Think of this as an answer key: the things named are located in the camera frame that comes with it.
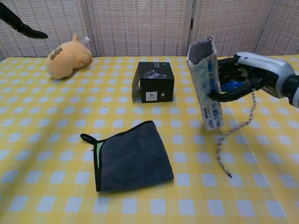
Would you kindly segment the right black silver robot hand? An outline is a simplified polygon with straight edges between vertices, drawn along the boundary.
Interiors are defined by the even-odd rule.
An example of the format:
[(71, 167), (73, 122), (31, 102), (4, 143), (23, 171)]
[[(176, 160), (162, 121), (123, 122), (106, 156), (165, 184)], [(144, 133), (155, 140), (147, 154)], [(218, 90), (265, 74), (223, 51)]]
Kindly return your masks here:
[(222, 93), (210, 93), (219, 102), (238, 100), (254, 91), (263, 90), (276, 98), (288, 98), (299, 106), (299, 76), (286, 61), (249, 52), (218, 60)]

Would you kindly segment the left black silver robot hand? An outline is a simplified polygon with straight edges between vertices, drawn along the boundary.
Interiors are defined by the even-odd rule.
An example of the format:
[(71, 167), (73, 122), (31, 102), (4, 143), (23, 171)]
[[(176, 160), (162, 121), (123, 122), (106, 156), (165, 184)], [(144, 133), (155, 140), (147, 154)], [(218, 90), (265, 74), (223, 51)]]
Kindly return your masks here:
[(22, 22), (22, 20), (13, 13), (2, 2), (0, 3), (0, 19), (11, 28), (22, 35), (32, 39), (47, 39), (48, 35), (42, 31), (34, 30), (30, 26)]

